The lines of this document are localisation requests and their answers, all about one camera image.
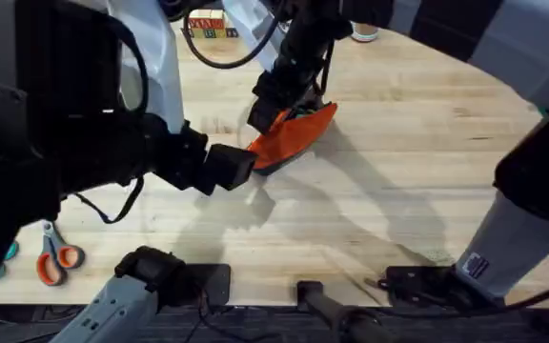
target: black cable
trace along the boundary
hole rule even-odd
[[[44,315],[46,315],[46,313],[50,313],[50,314],[53,314],[53,315],[69,314],[69,312],[71,312],[73,310],[81,311],[83,308],[84,307],[80,306],[80,305],[70,305],[70,306],[67,307],[67,309],[65,309],[63,311],[55,311],[53,305],[47,305],[46,310],[44,311]]]
[[[190,48],[190,51],[200,60],[202,63],[206,64],[209,67],[216,68],[216,69],[222,69],[222,70],[229,70],[238,68],[242,65],[245,65],[247,62],[251,61],[256,57],[263,49],[266,47],[266,44],[268,44],[268,41],[273,37],[273,34],[275,33],[276,27],[278,26],[278,22],[283,17],[283,12],[285,10],[285,4],[287,3],[286,0],[281,0],[278,4],[278,8],[276,9],[276,12],[274,13],[274,19],[271,25],[266,30],[266,34],[264,35],[264,38],[255,46],[255,48],[249,52],[248,55],[245,57],[229,63],[219,63],[214,62],[207,57],[205,57],[194,45],[194,42],[192,38],[190,37],[190,28],[188,27],[188,23],[190,22],[190,13],[192,10],[188,10],[186,15],[183,17],[183,30],[181,31],[183,33],[183,37],[186,40],[186,43],[188,43],[188,48]]]
[[[37,335],[35,337],[31,337],[31,338],[27,338],[27,339],[23,339],[23,340],[20,340],[20,341],[16,341],[14,343],[31,343],[31,342],[35,342],[35,341],[38,341],[40,339],[49,339],[50,337],[54,336],[54,335],[57,335],[58,333],[60,332],[55,332],[55,333],[44,333],[44,334],[40,334],[40,335]]]
[[[341,342],[342,335],[348,330],[348,321],[358,316],[367,317],[370,320],[375,320],[378,325],[380,321],[368,309],[359,306],[343,306],[336,314],[332,323],[332,333],[334,334],[335,343]]]
[[[101,209],[94,205],[91,200],[89,200],[86,196],[80,193],[74,193],[73,195],[77,196],[77,198],[80,199],[83,204],[86,204],[88,205],[88,207],[95,210],[105,224],[113,224],[124,219],[124,217],[129,213],[129,211],[132,209],[132,205],[134,205],[134,201],[143,190],[144,183],[145,182],[143,180],[143,176],[137,177],[137,183],[134,185],[131,194],[129,194],[129,197],[126,199],[126,202],[124,203],[124,206],[122,206],[122,210],[120,210],[120,213],[113,220],[111,220],[103,211],[101,211]]]
[[[202,321],[200,319],[196,320],[196,323],[194,324],[194,326],[190,330],[190,333],[188,333],[188,336],[186,337],[186,339],[183,340],[183,343],[189,343],[190,342],[190,340],[194,336],[194,333],[196,332],[196,330],[198,329],[198,327],[200,326],[201,323],[202,323]]]
[[[334,55],[334,41],[331,41],[330,45],[328,45],[328,49],[325,54],[323,72],[321,73],[321,85],[318,85],[316,83],[316,75],[315,75],[315,80],[313,80],[313,88],[315,89],[315,94],[317,96],[323,96],[325,94],[325,91],[328,89],[328,77],[330,76],[330,65],[332,65],[333,55]]]
[[[54,319],[38,319],[38,320],[30,320],[30,321],[26,321],[26,322],[25,321],[23,321],[23,322],[12,321],[12,320],[8,320],[8,319],[4,319],[4,318],[0,317],[0,324],[22,325],[22,324],[58,323],[58,322],[62,322],[62,321],[68,320],[68,319],[72,319],[72,318],[76,317],[79,313],[80,313],[80,311],[78,311],[76,313],[72,313],[72,314],[66,314],[64,316],[57,317],[57,318],[54,318]]]
[[[209,312],[211,312],[211,304],[209,303],[209,294],[207,291],[202,290],[200,293],[200,301],[198,303],[198,318],[200,322],[208,329],[219,333],[221,336],[229,338],[231,340],[239,341],[242,343],[257,343],[264,339],[280,337],[280,333],[265,333],[257,337],[247,338],[236,333],[231,333],[221,328],[216,327],[214,324],[207,321],[207,316],[202,312],[203,305],[207,306]]]
[[[465,313],[398,313],[396,311],[391,311],[384,308],[373,308],[370,311],[375,313],[382,313],[389,316],[395,316],[405,319],[455,319],[455,318],[472,318],[479,316],[495,315],[495,314],[504,314],[517,310],[523,310],[528,307],[534,306],[540,302],[549,299],[549,290],[539,293],[535,296],[532,296],[528,299],[519,301],[512,305],[507,305],[501,308],[486,309],[486,310],[476,310],[469,311]]]
[[[150,101],[150,91],[148,88],[148,70],[145,65],[145,60],[141,54],[141,50],[137,45],[137,41],[134,39],[132,31],[126,27],[121,21],[110,17],[108,25],[112,32],[118,37],[118,39],[124,43],[134,55],[137,60],[137,66],[139,67],[139,74],[141,76],[141,101],[139,105],[131,113],[135,115],[144,115],[148,109],[148,103]]]

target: metal bracket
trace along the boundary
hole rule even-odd
[[[394,266],[385,278],[366,283],[389,294],[397,308],[454,309],[460,312],[498,307],[502,299],[490,300],[455,277],[454,267]]]

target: wooden block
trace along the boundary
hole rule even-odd
[[[192,29],[194,37],[193,38],[205,38],[204,29]]]
[[[209,29],[211,27],[211,10],[193,10],[190,13],[190,28]]]
[[[233,22],[224,13],[224,23],[226,25],[226,38],[238,38],[238,31],[234,28]]]
[[[218,30],[224,29],[224,11],[223,10],[212,10],[211,11],[211,27]]]

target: orange scissors handle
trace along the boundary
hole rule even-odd
[[[84,262],[84,251],[73,245],[63,245],[56,247],[56,258],[61,267],[74,269]]]
[[[65,282],[67,273],[56,260],[54,247],[50,239],[44,235],[44,248],[37,257],[37,275],[39,279],[48,286],[58,286]]]

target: orange fabric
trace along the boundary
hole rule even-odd
[[[280,163],[313,144],[325,132],[338,108],[330,104],[323,109],[285,121],[288,111],[283,111],[267,134],[261,134],[247,148],[257,154],[254,169],[263,169]]]

